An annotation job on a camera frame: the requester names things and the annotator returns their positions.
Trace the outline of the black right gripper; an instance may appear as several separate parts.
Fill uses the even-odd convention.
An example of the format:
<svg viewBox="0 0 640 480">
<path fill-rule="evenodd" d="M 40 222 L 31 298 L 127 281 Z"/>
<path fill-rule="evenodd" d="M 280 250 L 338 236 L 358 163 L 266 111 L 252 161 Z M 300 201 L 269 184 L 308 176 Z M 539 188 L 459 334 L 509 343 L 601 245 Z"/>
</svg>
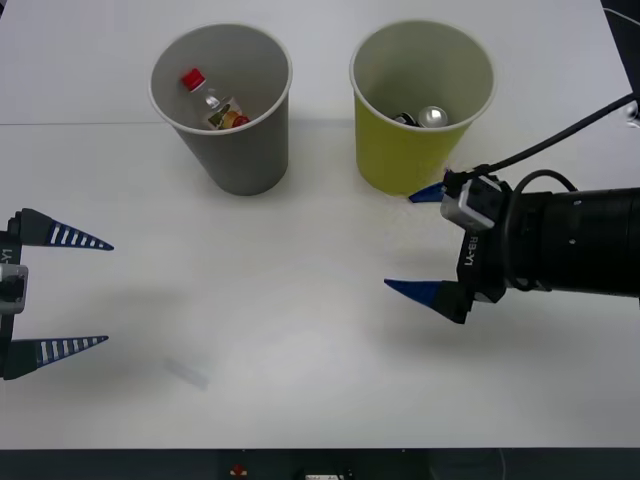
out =
<svg viewBox="0 0 640 480">
<path fill-rule="evenodd" d="M 445 191 L 444 183 L 437 182 L 411 194 L 408 200 L 412 203 L 441 203 Z M 456 268 L 458 282 L 384 280 L 396 292 L 458 325 L 466 322 L 475 301 L 497 303 L 507 290 L 500 238 L 507 201 L 500 201 L 493 227 L 483 230 L 478 230 L 482 226 L 481 214 L 472 210 L 466 201 L 456 202 L 465 227 Z"/>
</svg>

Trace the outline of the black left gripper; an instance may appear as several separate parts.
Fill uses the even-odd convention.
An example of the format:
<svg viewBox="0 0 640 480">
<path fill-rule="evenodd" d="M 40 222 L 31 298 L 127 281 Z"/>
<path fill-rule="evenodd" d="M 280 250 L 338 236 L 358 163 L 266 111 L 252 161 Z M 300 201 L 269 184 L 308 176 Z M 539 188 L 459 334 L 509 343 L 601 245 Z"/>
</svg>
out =
<svg viewBox="0 0 640 480">
<path fill-rule="evenodd" d="M 24 310 L 24 267 L 20 265 L 22 244 L 114 249 L 110 243 L 34 209 L 17 211 L 8 221 L 6 230 L 1 232 L 1 349 L 8 349 L 1 375 L 3 380 L 21 378 L 109 339 L 108 336 L 89 336 L 11 341 L 14 316 Z"/>
</svg>

